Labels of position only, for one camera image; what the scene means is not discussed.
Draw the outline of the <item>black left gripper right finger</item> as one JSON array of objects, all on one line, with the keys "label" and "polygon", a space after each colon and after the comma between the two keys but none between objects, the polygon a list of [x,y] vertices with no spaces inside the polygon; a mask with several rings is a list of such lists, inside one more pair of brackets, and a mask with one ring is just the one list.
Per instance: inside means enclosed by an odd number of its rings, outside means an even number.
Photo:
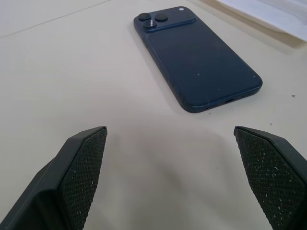
[{"label": "black left gripper right finger", "polygon": [[236,126],[249,186],[274,230],[307,228],[307,161],[284,138]]}]

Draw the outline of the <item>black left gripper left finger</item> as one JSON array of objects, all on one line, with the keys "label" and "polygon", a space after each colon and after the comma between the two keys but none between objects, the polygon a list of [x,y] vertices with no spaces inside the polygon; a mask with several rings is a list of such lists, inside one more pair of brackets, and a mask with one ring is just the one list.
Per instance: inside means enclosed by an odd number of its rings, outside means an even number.
[{"label": "black left gripper left finger", "polygon": [[97,189],[107,137],[99,126],[68,138],[32,179],[2,230],[82,230]]}]

